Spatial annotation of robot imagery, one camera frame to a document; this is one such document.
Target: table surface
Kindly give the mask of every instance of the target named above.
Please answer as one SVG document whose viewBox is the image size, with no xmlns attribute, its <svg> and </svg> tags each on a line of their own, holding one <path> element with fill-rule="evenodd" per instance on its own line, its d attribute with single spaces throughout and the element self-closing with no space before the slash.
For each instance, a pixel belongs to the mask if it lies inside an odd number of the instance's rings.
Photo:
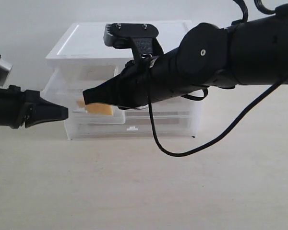
<svg viewBox="0 0 288 230">
<path fill-rule="evenodd" d="M 265 88 L 211 89 L 200 135 L 162 144 L 209 141 Z M 187 158 L 152 138 L 65 139 L 62 123 L 0 127 L 0 230 L 288 229 L 288 86 Z"/>
</svg>

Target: white lid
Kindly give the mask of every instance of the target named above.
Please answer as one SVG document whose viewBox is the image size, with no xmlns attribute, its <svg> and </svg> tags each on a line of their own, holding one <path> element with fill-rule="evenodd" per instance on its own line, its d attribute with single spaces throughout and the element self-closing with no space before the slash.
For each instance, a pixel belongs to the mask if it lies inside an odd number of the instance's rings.
<svg viewBox="0 0 288 230">
<path fill-rule="evenodd" d="M 149 23 L 157 27 L 157 37 L 164 52 L 179 46 L 192 28 L 191 21 L 132 22 Z M 115 49 L 104 45 L 107 23 L 74 23 L 53 47 L 46 59 L 50 66 L 79 63 L 90 65 L 124 65 L 132 59 L 131 49 Z"/>
</svg>

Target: yellow sponge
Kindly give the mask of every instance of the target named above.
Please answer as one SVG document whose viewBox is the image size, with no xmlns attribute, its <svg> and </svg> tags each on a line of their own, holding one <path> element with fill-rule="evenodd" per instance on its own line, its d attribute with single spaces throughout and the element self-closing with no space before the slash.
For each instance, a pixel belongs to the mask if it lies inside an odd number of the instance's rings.
<svg viewBox="0 0 288 230">
<path fill-rule="evenodd" d="M 80 108 L 85 108 L 85 110 L 89 114 L 113 116 L 113 109 L 111 105 L 101 103 L 92 103 L 85 105 L 83 98 L 77 100 L 77 104 Z"/>
</svg>

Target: transparent storage box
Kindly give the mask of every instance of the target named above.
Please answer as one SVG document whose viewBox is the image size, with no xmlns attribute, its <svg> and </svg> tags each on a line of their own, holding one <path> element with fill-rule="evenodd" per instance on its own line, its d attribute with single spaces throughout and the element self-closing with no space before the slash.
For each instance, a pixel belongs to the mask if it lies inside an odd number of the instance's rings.
<svg viewBox="0 0 288 230">
<path fill-rule="evenodd" d="M 158 40 L 165 52 L 179 46 L 192 28 L 191 21 L 145 22 L 159 30 Z M 69 108 L 65 121 L 69 139 L 151 136 L 148 109 L 120 110 L 113 116 L 93 115 L 80 108 L 82 91 L 102 84 L 121 72 L 132 59 L 131 50 L 117 50 L 103 43 L 106 23 L 75 23 L 46 57 L 53 68 L 42 96 Z M 196 136 L 201 102 L 181 97 L 153 104 L 156 129 L 161 136 Z"/>
</svg>

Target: screw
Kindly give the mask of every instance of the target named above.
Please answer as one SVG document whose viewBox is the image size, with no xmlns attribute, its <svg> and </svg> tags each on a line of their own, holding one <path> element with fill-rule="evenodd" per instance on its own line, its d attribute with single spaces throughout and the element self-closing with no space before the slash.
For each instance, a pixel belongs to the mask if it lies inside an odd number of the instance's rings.
<svg viewBox="0 0 288 230">
<path fill-rule="evenodd" d="M 206 50 L 205 49 L 202 49 L 201 50 L 201 56 L 205 56 L 206 55 Z"/>
</svg>

